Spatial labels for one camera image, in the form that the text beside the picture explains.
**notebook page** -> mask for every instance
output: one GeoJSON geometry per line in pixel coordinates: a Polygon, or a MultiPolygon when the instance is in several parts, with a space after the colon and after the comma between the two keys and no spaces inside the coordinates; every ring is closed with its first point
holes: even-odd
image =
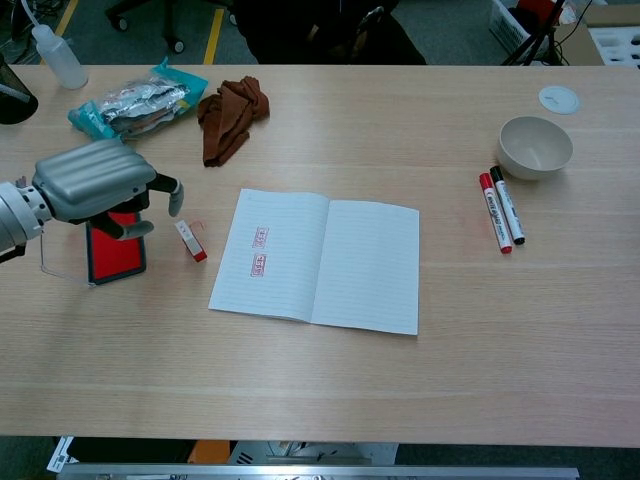
{"type": "Polygon", "coordinates": [[[243,189],[209,308],[310,321],[329,199],[243,189]]]}
{"type": "Polygon", "coordinates": [[[417,335],[419,237],[417,210],[332,201],[311,321],[417,335]]]}

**black marker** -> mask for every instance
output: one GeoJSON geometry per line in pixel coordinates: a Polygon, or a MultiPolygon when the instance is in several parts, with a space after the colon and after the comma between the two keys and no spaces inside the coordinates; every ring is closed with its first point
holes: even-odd
{"type": "Polygon", "coordinates": [[[516,245],[522,245],[524,243],[524,232],[522,231],[522,225],[520,224],[520,219],[516,213],[516,207],[513,204],[513,200],[511,200],[511,195],[509,195],[507,185],[504,183],[504,178],[502,178],[500,167],[491,167],[489,172],[491,173],[493,184],[496,186],[496,190],[498,191],[504,215],[507,217],[507,223],[509,224],[509,230],[511,230],[513,243],[516,245]]]}

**snack package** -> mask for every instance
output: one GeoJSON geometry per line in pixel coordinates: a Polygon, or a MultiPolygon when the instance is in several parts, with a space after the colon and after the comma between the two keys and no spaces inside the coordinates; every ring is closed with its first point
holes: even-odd
{"type": "Polygon", "coordinates": [[[204,78],[169,68],[165,58],[147,77],[88,101],[71,110],[67,118],[93,140],[132,138],[197,105],[207,83],[204,78]]]}

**red stamp mark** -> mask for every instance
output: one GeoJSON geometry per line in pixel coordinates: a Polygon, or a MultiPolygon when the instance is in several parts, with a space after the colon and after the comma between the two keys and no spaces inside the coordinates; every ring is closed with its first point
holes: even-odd
{"type": "Polygon", "coordinates": [[[258,227],[256,230],[256,236],[253,238],[253,248],[264,248],[267,244],[267,235],[269,229],[266,227],[258,227]]]}
{"type": "Polygon", "coordinates": [[[267,263],[267,255],[264,253],[256,253],[253,256],[253,266],[251,267],[252,277],[263,277],[264,266],[267,263]]]}

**marker cap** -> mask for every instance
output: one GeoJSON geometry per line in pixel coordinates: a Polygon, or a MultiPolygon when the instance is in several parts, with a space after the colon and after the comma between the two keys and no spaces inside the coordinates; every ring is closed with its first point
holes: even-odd
{"type": "Polygon", "coordinates": [[[502,170],[500,170],[500,167],[498,167],[497,165],[495,167],[491,167],[489,169],[489,172],[491,173],[491,178],[493,179],[494,183],[504,180],[504,177],[502,176],[502,170]]]}
{"type": "Polygon", "coordinates": [[[480,186],[483,190],[493,188],[493,185],[491,184],[491,176],[488,173],[480,175],[480,186]]]}

